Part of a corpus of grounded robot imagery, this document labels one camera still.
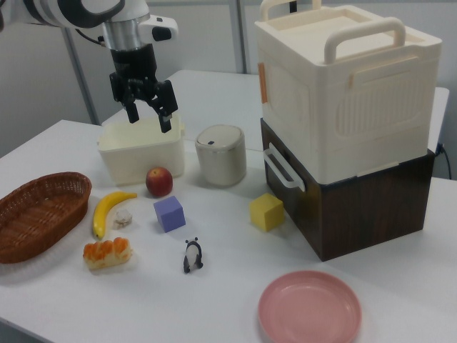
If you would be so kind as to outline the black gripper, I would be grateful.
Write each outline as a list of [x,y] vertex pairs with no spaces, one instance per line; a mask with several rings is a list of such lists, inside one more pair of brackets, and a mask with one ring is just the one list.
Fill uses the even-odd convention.
[[115,72],[110,74],[114,100],[126,110],[131,124],[139,120],[136,100],[145,101],[159,118],[162,133],[171,130],[171,118],[178,110],[173,86],[169,80],[156,78],[156,59],[151,44],[129,51],[111,50]]

